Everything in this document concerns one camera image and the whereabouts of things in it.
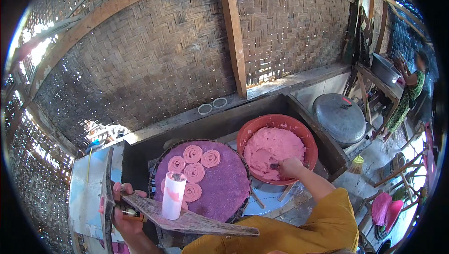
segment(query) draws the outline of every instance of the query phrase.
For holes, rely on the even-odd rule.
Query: bucket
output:
[[[389,87],[393,87],[397,79],[401,77],[393,64],[377,53],[373,53],[371,71]]]
[[[310,130],[302,122],[292,118],[291,116],[270,114],[260,116],[245,123],[237,134],[237,152],[240,155],[243,156],[243,151],[245,149],[246,143],[251,138],[251,136],[256,133],[257,130],[263,127],[277,127],[295,133],[306,147],[306,151],[304,153],[304,162],[309,164],[309,170],[313,170],[313,168],[317,164],[318,159],[318,148],[317,144],[315,143],[315,139],[313,138]],[[289,179],[287,181],[267,180],[254,173],[251,167],[249,167],[249,170],[254,178],[272,185],[285,186],[293,184],[297,181],[297,179]]]
[[[393,174],[395,171],[398,171],[399,168],[403,167],[406,164],[406,157],[403,153],[399,152],[394,156],[392,160],[390,160],[384,167],[380,170],[380,178],[385,179],[389,177],[391,174]]]

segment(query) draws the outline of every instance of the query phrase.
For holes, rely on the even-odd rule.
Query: purple sugar coating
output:
[[[201,197],[188,203],[188,210],[220,222],[226,222],[242,206],[249,195],[250,181],[239,155],[228,146],[212,141],[192,141],[178,145],[162,159],[156,172],[156,194],[154,199],[162,201],[160,189],[162,179],[168,172],[168,162],[174,156],[183,156],[189,145],[197,145],[203,152],[217,150],[221,160],[216,167],[205,167],[205,176],[198,182]]]

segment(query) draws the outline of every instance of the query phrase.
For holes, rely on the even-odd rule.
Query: round tray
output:
[[[243,155],[243,151],[248,140],[253,136],[254,133],[256,133],[257,130],[263,127],[277,127],[295,133],[307,148],[304,153],[304,162],[309,164],[309,170],[313,170],[313,168],[317,164],[318,159],[318,148],[317,144],[315,143],[315,139],[313,138],[310,130],[302,122],[292,118],[291,116],[270,114],[260,116],[245,123],[237,134],[237,152],[240,155]],[[267,180],[257,175],[256,173],[253,173],[251,168],[249,168],[249,170],[254,178],[272,185],[285,186],[298,181],[297,179],[289,179],[287,181]]]
[[[191,141],[210,141],[210,142],[224,144],[224,143],[221,143],[221,142],[217,142],[217,141],[214,141],[214,140],[208,140],[208,139],[185,139],[185,140],[181,140],[181,141],[178,141],[178,142],[172,144],[167,150],[165,150],[162,153],[162,155],[156,161],[156,164],[153,167],[153,171],[151,172],[151,175],[149,176],[149,198],[154,199],[155,192],[153,192],[153,190],[154,191],[157,190],[157,188],[153,189],[153,187],[156,187],[156,184],[155,184],[156,171],[158,169],[159,164],[164,159],[165,155],[167,155],[171,151],[171,149],[175,148],[176,146],[178,146],[178,145],[180,145],[182,143],[191,142]],[[243,163],[243,165],[245,166],[245,169],[246,169],[246,176],[247,176],[248,180],[250,181],[250,190],[249,190],[249,193],[248,193],[248,197],[243,201],[243,204],[239,207],[239,209],[237,209],[237,211],[234,213],[234,215],[232,215],[226,221],[226,223],[233,224],[233,223],[237,222],[242,217],[242,215],[243,215],[243,213],[244,213],[244,211],[245,211],[245,209],[246,209],[246,207],[248,205],[248,202],[249,202],[250,197],[251,197],[252,181],[251,181],[251,174],[250,174],[249,167],[246,164],[243,156],[241,154],[239,154],[238,152],[236,152],[229,145],[227,145],[227,144],[224,144],[224,145],[228,146],[231,150],[233,150],[240,157],[240,160],[242,161],[242,163]]]

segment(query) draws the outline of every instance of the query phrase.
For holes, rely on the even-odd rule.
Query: pink spiral snack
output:
[[[185,159],[182,156],[174,156],[168,162],[168,171],[181,173],[185,167]]]
[[[164,193],[164,190],[165,190],[165,178],[162,179],[162,182],[161,182],[161,191],[162,191],[162,193]]]
[[[204,178],[204,167],[201,163],[195,162],[184,168],[184,175],[188,182],[197,183]]]
[[[182,201],[181,208],[184,208],[185,210],[188,210],[188,205],[186,201]]]
[[[201,159],[203,150],[196,145],[190,145],[184,150],[184,159],[187,163],[195,163]]]
[[[209,150],[201,156],[201,164],[207,168],[215,167],[220,163],[220,153],[216,150]]]
[[[201,196],[201,187],[196,183],[186,183],[184,190],[184,200],[187,202],[196,201]]]

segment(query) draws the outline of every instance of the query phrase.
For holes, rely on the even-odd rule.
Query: cloth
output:
[[[334,190],[313,208],[305,225],[296,227],[261,216],[245,217],[237,225],[259,229],[259,237],[204,235],[184,247],[183,254],[267,254],[279,250],[286,253],[321,253],[347,248],[356,252],[359,232],[343,188]]]
[[[416,85],[408,86],[406,87],[406,89],[404,89],[398,107],[385,125],[385,127],[388,128],[390,132],[395,132],[396,129],[401,125],[401,123],[406,118],[407,113],[410,111],[410,101],[416,100],[416,98],[418,98],[418,96],[421,94],[421,91],[423,90],[424,72],[417,70],[413,74],[416,74],[418,76],[418,81]]]

